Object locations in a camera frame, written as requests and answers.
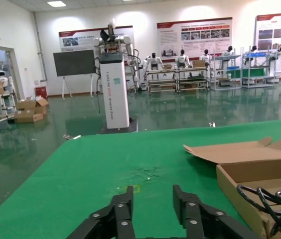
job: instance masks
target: poster board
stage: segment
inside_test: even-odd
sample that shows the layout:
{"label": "poster board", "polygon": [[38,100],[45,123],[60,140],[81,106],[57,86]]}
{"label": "poster board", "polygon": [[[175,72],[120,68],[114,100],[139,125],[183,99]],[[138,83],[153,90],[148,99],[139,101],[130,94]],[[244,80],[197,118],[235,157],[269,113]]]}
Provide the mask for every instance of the poster board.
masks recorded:
{"label": "poster board", "polygon": [[[76,31],[59,32],[60,46],[62,52],[94,50],[93,39],[100,38],[101,30],[108,34],[108,28],[95,28]],[[116,36],[127,35],[131,38],[134,45],[133,26],[118,26],[114,29]]]}
{"label": "poster board", "polygon": [[281,13],[256,17],[255,45],[259,51],[281,46]]}
{"label": "poster board", "polygon": [[232,42],[232,17],[193,21],[157,23],[158,56],[174,60],[181,49],[189,58],[197,58],[208,49],[216,54],[228,49]]}

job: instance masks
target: reflective floor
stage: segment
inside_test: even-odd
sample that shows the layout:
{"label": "reflective floor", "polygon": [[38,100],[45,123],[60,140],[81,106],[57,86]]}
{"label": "reflective floor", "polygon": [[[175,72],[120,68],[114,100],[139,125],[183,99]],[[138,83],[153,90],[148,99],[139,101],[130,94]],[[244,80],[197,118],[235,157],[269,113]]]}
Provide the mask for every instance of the reflective floor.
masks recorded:
{"label": "reflective floor", "polygon": [[[0,124],[0,204],[71,136],[96,134],[104,123],[103,97],[50,98],[46,118]],[[281,120],[281,83],[275,89],[138,94],[129,97],[139,131],[224,126]]]}

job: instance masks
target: black robotic claw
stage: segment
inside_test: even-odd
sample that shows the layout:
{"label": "black robotic claw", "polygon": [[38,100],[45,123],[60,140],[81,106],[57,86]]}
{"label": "black robotic claw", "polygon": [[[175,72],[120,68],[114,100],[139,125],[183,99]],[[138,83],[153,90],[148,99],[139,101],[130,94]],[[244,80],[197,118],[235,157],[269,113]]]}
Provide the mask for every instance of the black robotic claw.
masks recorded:
{"label": "black robotic claw", "polygon": [[[173,186],[173,204],[186,238],[174,239],[259,239],[255,233],[225,212],[200,201],[196,194]],[[133,187],[116,195],[111,203],[92,213],[67,239],[135,239],[132,224]]]}

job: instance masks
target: ceiling light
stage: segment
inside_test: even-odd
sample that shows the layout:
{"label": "ceiling light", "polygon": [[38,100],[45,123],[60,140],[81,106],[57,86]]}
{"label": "ceiling light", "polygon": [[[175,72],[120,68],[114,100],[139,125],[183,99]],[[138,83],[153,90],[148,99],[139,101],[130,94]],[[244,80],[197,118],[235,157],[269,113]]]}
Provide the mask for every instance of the ceiling light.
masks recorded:
{"label": "ceiling light", "polygon": [[66,6],[66,4],[62,1],[49,1],[47,4],[51,5],[52,7]]}

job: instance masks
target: red box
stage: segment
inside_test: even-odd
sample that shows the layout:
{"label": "red box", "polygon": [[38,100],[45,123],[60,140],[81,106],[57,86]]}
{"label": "red box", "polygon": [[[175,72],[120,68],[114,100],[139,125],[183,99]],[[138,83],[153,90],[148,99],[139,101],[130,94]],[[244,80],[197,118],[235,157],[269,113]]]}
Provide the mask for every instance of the red box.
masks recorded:
{"label": "red box", "polygon": [[47,98],[47,92],[46,92],[46,87],[35,87],[35,95],[36,96],[42,96],[43,98]]}

